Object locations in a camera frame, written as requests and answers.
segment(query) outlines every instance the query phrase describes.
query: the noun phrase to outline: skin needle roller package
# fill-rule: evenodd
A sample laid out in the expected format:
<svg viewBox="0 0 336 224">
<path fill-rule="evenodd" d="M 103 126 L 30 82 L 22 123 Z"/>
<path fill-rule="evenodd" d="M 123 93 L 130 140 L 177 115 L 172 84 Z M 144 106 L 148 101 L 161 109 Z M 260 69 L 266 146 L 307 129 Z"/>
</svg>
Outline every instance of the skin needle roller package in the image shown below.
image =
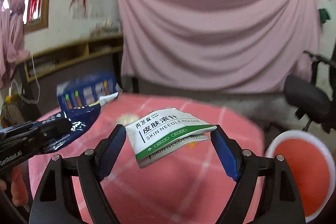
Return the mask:
<svg viewBox="0 0 336 224">
<path fill-rule="evenodd" d="M 143 168 L 187 143 L 206 140 L 204 133 L 215 129 L 216 125 L 208 124 L 176 108 L 169 108 L 154 111 L 130 124 L 126 127 L 126 132 L 135 153 L 135 158 L 139 166 Z M 190 135 L 202 135 L 202 138 L 184 139 Z M 169 145 L 170 147 L 164 150 L 165 153 L 157 153 L 155 160 L 140 161 L 158 150 L 167 148 Z"/>
</svg>

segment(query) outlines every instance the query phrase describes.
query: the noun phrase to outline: white string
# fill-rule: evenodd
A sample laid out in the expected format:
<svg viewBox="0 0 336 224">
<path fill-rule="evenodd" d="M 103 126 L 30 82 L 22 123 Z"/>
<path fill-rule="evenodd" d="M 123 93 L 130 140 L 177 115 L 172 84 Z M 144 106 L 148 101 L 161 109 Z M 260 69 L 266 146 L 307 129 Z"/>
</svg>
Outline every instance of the white string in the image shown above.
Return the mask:
<svg viewBox="0 0 336 224">
<path fill-rule="evenodd" d="M 40 84 L 39 84 L 39 82 L 38 82 L 38 80 L 37 80 L 36 71 L 35 71 L 35 64 L 34 64 L 34 60 L 33 60 L 33 55 L 31 55 L 31 62 L 33 63 L 33 71 L 34 71 L 34 76 L 35 76 L 36 85 L 37 85 L 37 87 L 38 87 L 38 89 L 39 89 L 39 96 L 38 96 L 37 100 L 28 100 L 28 99 L 26 99 L 25 97 L 23 97 L 23 96 L 20 94 L 19 85 L 17 84 L 17 82 L 16 82 L 15 79 L 12 80 L 12 83 L 11 83 L 11 85 L 10 85 L 10 87 L 9 87 L 9 92 L 8 92 L 8 93 L 9 93 L 9 96 L 11 96 L 11 93 L 12 93 L 12 92 L 11 92 L 11 90 L 12 90 L 12 85 L 13 85 L 13 83 L 15 83 L 17 92 L 18 92 L 19 97 L 21 98 L 21 100 L 23 100 L 23 101 L 26 102 L 27 104 L 35 104 L 35 105 L 36 105 L 36 104 L 39 102 L 39 100 L 40 100 L 40 91 L 41 91 L 41 87 L 40 87 Z"/>
</svg>

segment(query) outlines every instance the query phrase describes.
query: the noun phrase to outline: human hand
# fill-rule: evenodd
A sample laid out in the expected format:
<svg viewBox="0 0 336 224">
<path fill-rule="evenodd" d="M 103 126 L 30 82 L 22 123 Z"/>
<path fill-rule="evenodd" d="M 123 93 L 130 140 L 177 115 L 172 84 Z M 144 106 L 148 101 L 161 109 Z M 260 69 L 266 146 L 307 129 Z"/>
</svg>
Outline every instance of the human hand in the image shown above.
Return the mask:
<svg viewBox="0 0 336 224">
<path fill-rule="evenodd" d="M 22 180 L 22 174 L 18 166 L 12 169 L 10 178 L 12 180 L 10 191 L 12 194 L 13 204 L 23 206 L 28 203 L 28 191 L 25 183 Z M 5 191 L 7 189 L 6 182 L 0 179 L 0 190 Z"/>
</svg>

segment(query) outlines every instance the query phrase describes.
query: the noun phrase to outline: chair armrest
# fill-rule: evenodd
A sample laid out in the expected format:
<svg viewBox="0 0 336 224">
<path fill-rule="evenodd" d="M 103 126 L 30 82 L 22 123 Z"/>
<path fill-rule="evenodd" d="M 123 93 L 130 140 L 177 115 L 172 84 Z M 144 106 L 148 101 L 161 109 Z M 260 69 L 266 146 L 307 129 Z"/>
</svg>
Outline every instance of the chair armrest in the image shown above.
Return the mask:
<svg viewBox="0 0 336 224">
<path fill-rule="evenodd" d="M 323 62 L 326 65 L 329 65 L 330 67 L 336 69 L 336 62 L 334 60 L 329 60 L 320 54 L 313 54 L 309 51 L 304 51 L 304 53 L 308 54 L 310 57 L 316 58 L 318 62 Z"/>
</svg>

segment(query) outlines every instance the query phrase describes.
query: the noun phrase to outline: finger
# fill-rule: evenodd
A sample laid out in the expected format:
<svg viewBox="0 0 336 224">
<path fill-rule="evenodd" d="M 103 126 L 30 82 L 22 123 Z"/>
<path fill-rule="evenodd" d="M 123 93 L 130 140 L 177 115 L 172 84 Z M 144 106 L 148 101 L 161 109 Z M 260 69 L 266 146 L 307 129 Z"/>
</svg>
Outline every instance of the finger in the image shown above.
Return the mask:
<svg viewBox="0 0 336 224">
<path fill-rule="evenodd" d="M 22 177 L 21 171 L 18 166 L 13 167 L 12 173 L 11 173 L 11 179 L 16 180 L 18 178 Z"/>
<path fill-rule="evenodd" d="M 28 196 L 20 199 L 12 199 L 12 202 L 15 207 L 26 205 L 28 203 Z"/>
<path fill-rule="evenodd" d="M 7 189 L 6 182 L 3 180 L 0 180 L 0 190 L 5 191 Z"/>
</svg>

